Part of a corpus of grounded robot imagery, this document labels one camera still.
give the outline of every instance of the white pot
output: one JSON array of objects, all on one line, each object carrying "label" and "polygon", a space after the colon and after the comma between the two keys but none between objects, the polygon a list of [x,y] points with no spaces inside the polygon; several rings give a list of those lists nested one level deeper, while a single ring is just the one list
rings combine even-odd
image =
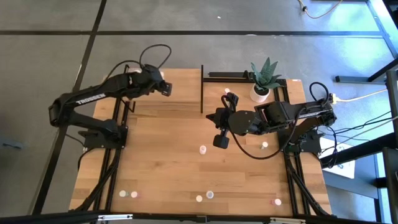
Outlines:
[{"label": "white pot", "polygon": [[254,91],[254,87],[255,87],[255,86],[256,86],[256,84],[254,84],[253,87],[252,87],[251,90],[250,90],[250,98],[251,98],[252,101],[254,101],[254,102],[262,103],[262,102],[264,102],[264,101],[268,98],[269,93],[270,93],[271,91],[268,90],[267,95],[264,95],[264,96],[258,95],[258,94],[256,93],[256,91]]}]

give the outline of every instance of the white cable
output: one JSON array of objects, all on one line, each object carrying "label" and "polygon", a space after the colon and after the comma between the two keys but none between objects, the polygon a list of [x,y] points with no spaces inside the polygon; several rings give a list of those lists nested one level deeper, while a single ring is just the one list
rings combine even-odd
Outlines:
[{"label": "white cable", "polygon": [[[301,7],[302,7],[302,9],[304,9],[306,6],[304,5],[304,3],[302,2],[302,0],[298,0],[299,2],[300,2],[300,5],[301,5]],[[335,4],[335,6],[333,6],[329,11],[327,11],[326,13],[324,13],[324,14],[322,14],[322,15],[320,15],[320,16],[311,16],[309,13],[308,13],[308,7],[306,8],[306,9],[304,9],[304,12],[307,14],[307,16],[309,17],[309,18],[311,18],[311,19],[319,19],[319,18],[321,18],[322,16],[325,16],[325,15],[327,15],[329,12],[331,12],[332,10],[334,10],[340,3],[342,3],[343,2],[343,0],[340,0],[340,2],[338,2],[337,4]]]},{"label": "white cable", "polygon": [[368,97],[368,96],[372,96],[372,95],[375,95],[375,94],[378,94],[378,93],[382,93],[382,92],[384,92],[384,91],[387,91],[387,89],[385,89],[385,90],[380,90],[380,91],[377,91],[377,92],[374,92],[374,93],[370,93],[370,94],[368,94],[368,95],[360,96],[360,97],[353,98],[353,99],[349,99],[349,100],[342,100],[342,99],[340,99],[340,98],[338,98],[338,97],[336,96],[336,100],[335,100],[335,101],[336,101],[336,102],[352,102],[352,101],[355,101],[355,100],[363,99],[363,98]]}]

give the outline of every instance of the black cable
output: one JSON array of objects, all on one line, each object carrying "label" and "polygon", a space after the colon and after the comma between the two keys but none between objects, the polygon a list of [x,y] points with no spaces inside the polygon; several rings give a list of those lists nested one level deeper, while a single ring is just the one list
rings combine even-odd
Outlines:
[{"label": "black cable", "polygon": [[222,95],[221,96],[221,102],[223,103],[224,107],[229,110],[229,106],[226,104],[226,102],[224,101],[224,99],[227,99],[228,102],[231,103],[232,107],[233,107],[233,112],[236,112],[236,103],[234,101],[232,101],[232,99],[227,96],[227,95]]},{"label": "black cable", "polygon": [[85,154],[91,152],[93,149],[94,149],[94,148],[87,149],[87,151],[85,151],[85,152],[79,157],[79,161],[77,162],[77,171],[79,171],[79,169],[80,169],[81,159],[85,156]]},{"label": "black cable", "polygon": [[170,55],[172,54],[172,48],[171,48],[170,46],[166,45],[166,44],[155,44],[155,45],[151,45],[151,46],[145,48],[145,49],[141,52],[141,55],[139,56],[139,64],[140,64],[141,68],[142,68],[142,64],[141,64],[142,56],[144,55],[145,51],[147,51],[147,50],[149,50],[149,49],[151,49],[151,48],[153,48],[153,47],[167,47],[167,48],[169,49],[169,54],[168,54],[168,56],[167,56],[166,59],[157,67],[158,69],[161,68],[161,66],[163,66],[163,64],[167,61],[167,59],[169,59]]},{"label": "black cable", "polygon": [[103,81],[99,86],[97,86],[94,90],[97,90],[97,89],[101,88],[101,87],[106,83],[106,81],[110,78],[110,76],[112,75],[112,73],[113,73],[120,65],[122,65],[122,64],[124,64],[124,63],[129,63],[129,62],[136,63],[136,64],[138,64],[140,67],[142,67],[141,63],[137,62],[136,60],[124,60],[124,61],[122,61],[122,62],[119,62],[119,63],[117,63],[117,64],[112,68],[112,70],[108,73],[108,75],[105,77],[104,81]]},{"label": "black cable", "polygon": [[328,165],[328,168],[329,169],[331,169],[333,166],[335,166],[335,164],[336,164],[336,161],[337,161],[337,137],[336,137],[336,132],[335,132],[335,130],[333,129],[333,128],[331,128],[331,127],[329,127],[332,131],[333,131],[333,137],[334,137],[334,139],[335,139],[335,145],[333,146],[333,147],[329,147],[328,149],[330,149],[330,148],[335,148],[334,150],[333,150],[333,152],[332,152],[332,158],[328,161],[328,162],[326,162],[326,163],[324,163],[324,164],[322,164],[322,165]]},{"label": "black cable", "polygon": [[301,108],[300,111],[298,111],[298,113],[297,113],[297,115],[296,115],[296,119],[294,120],[294,124],[293,124],[293,126],[292,126],[292,131],[290,132],[290,134],[289,134],[288,138],[286,139],[286,142],[283,144],[283,146],[280,147],[276,152],[274,152],[273,154],[271,154],[271,155],[269,155],[269,156],[266,156],[266,157],[256,157],[256,156],[250,155],[250,153],[246,152],[246,150],[244,150],[243,147],[240,145],[240,143],[238,142],[238,139],[236,139],[236,136],[235,136],[235,134],[234,134],[233,132],[231,132],[232,137],[234,138],[234,140],[235,140],[236,144],[238,145],[238,147],[240,148],[240,150],[242,150],[242,152],[245,153],[245,154],[246,154],[247,156],[249,156],[250,158],[252,158],[252,159],[257,159],[257,160],[270,159],[270,158],[276,156],[280,151],[282,151],[282,150],[284,150],[284,149],[286,148],[287,144],[289,143],[290,139],[292,138],[292,136],[293,136],[293,134],[294,134],[294,131],[295,131],[296,126],[297,126],[297,121],[299,120],[299,116],[300,116],[301,112],[302,112],[303,110],[305,110],[305,109],[308,109],[308,108]]},{"label": "black cable", "polygon": [[328,88],[327,88],[324,84],[322,84],[322,83],[320,83],[320,82],[313,82],[313,83],[311,83],[311,85],[310,85],[310,93],[311,93],[311,96],[312,96],[313,100],[315,100],[315,101],[318,101],[318,100],[315,98],[315,96],[313,95],[313,93],[312,93],[312,86],[315,85],[315,84],[322,86],[322,87],[325,89],[325,91],[326,91],[326,97],[325,97],[325,99],[324,99],[323,102],[322,102],[322,106],[325,106],[325,105],[328,103],[328,101],[329,101],[329,90],[328,90]]},{"label": "black cable", "polygon": [[[317,130],[317,131],[319,131],[319,132],[321,132],[322,134],[324,134],[324,135],[328,135],[328,136],[333,136],[332,134],[327,134],[327,133],[324,133],[323,131],[321,131],[321,130]],[[350,137],[348,137],[348,136],[342,136],[342,135],[336,135],[336,137],[343,137],[343,138],[350,138]],[[352,140],[357,140],[357,141],[370,141],[370,140],[368,140],[368,139],[356,139],[356,138],[351,138]]]},{"label": "black cable", "polygon": [[77,139],[77,138],[75,138],[75,137],[73,137],[73,136],[70,136],[69,134],[65,134],[66,135],[66,137],[70,137],[71,139],[73,139],[73,140],[75,140],[76,142],[78,142],[78,143],[80,143],[81,144],[81,146],[85,146],[84,145],[84,143],[81,141],[81,140],[79,140],[79,139]]},{"label": "black cable", "polygon": [[381,120],[379,120],[379,121],[374,121],[374,120],[375,120],[375,119],[378,119],[378,118],[380,118],[380,117],[382,117],[382,116],[384,116],[384,115],[386,115],[386,114],[388,114],[388,113],[390,113],[390,112],[387,112],[387,113],[385,113],[385,114],[383,114],[383,115],[381,115],[381,116],[378,116],[377,118],[373,118],[373,119],[371,119],[371,120],[365,122],[364,124],[355,126],[355,127],[353,127],[353,128],[342,128],[342,129],[339,129],[339,130],[337,130],[337,134],[345,133],[345,132],[351,131],[351,130],[360,130],[360,129],[363,129],[363,128],[364,128],[365,126],[367,126],[367,125],[376,124],[376,123],[379,123],[379,122],[382,122],[382,121],[387,121],[387,120],[389,120],[389,119],[391,119],[391,118],[384,118],[384,119],[381,119]]}]

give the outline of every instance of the potted plant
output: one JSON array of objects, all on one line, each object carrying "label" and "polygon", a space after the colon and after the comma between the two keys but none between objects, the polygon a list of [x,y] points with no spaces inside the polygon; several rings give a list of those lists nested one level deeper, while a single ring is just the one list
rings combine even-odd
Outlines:
[{"label": "potted plant", "polygon": [[277,64],[278,62],[271,64],[270,59],[267,58],[264,66],[262,66],[261,72],[258,72],[256,66],[251,63],[253,72],[250,73],[250,76],[255,83],[250,91],[250,98],[253,101],[257,103],[264,102],[271,90],[280,86],[280,84],[276,82],[276,79],[281,75],[273,76]]}]

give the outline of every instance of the white object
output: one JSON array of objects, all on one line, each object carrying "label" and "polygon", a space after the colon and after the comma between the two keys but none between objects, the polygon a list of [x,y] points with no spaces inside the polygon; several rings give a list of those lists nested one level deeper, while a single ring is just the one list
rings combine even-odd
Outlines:
[{"label": "white object", "polygon": [[129,192],[127,192],[127,191],[125,191],[125,190],[121,190],[121,191],[119,192],[119,196],[120,196],[120,197],[127,197],[127,196],[129,196]]},{"label": "white object", "polygon": [[209,191],[206,192],[206,197],[208,199],[212,199],[214,197],[214,193],[211,190],[209,190]]},{"label": "white object", "polygon": [[269,93],[271,92],[271,90],[268,90],[267,95],[261,96],[261,95],[258,95],[256,93],[256,91],[254,91],[254,87],[255,86],[256,86],[256,84],[254,84],[253,87],[250,90],[250,99],[252,99],[252,101],[254,101],[256,103],[262,103],[268,98]]},{"label": "white object", "polygon": [[201,202],[202,200],[203,200],[203,198],[200,195],[198,195],[197,196],[197,202]]},{"label": "white object", "polygon": [[[329,147],[332,147],[335,145],[335,142],[329,139],[325,139],[325,138],[320,138],[319,140],[320,144],[321,144],[321,148],[322,149],[327,149]],[[351,148],[352,146],[347,145],[347,144],[340,144],[337,146],[337,151],[340,152],[342,150]],[[329,149],[326,150],[324,153],[322,153],[322,155],[319,158],[325,157],[325,156],[329,156],[333,153],[333,149]],[[343,177],[347,177],[350,179],[353,179],[355,177],[355,160],[353,161],[349,161],[349,162],[345,162],[343,164],[340,164],[338,166],[333,166],[331,169],[329,168],[324,168],[323,170],[343,176]]]},{"label": "white object", "polygon": [[263,142],[261,144],[261,149],[266,149],[266,147],[268,147],[268,142]]},{"label": "white object", "polygon": [[279,198],[275,199],[274,203],[275,203],[275,205],[278,205],[278,206],[282,205],[282,201]]},{"label": "white object", "polygon": [[200,146],[200,147],[199,147],[199,153],[200,153],[201,155],[206,154],[206,146]]},{"label": "white object", "polygon": [[336,96],[335,93],[333,93],[333,94],[332,94],[332,95],[333,95],[333,104],[336,104],[337,102],[352,102],[352,101],[355,101],[355,100],[360,100],[360,99],[366,98],[366,97],[368,97],[368,96],[372,96],[372,95],[375,95],[375,94],[378,94],[378,93],[382,93],[382,92],[384,92],[384,91],[387,91],[387,89],[380,90],[380,91],[376,91],[376,92],[374,92],[374,93],[370,93],[370,94],[368,94],[368,95],[360,96],[360,97],[353,98],[353,99],[349,99],[349,100],[340,99],[340,98],[338,98],[338,97]]},{"label": "white object", "polygon": [[136,198],[138,196],[138,193],[137,192],[131,192],[131,197],[132,198]]}]

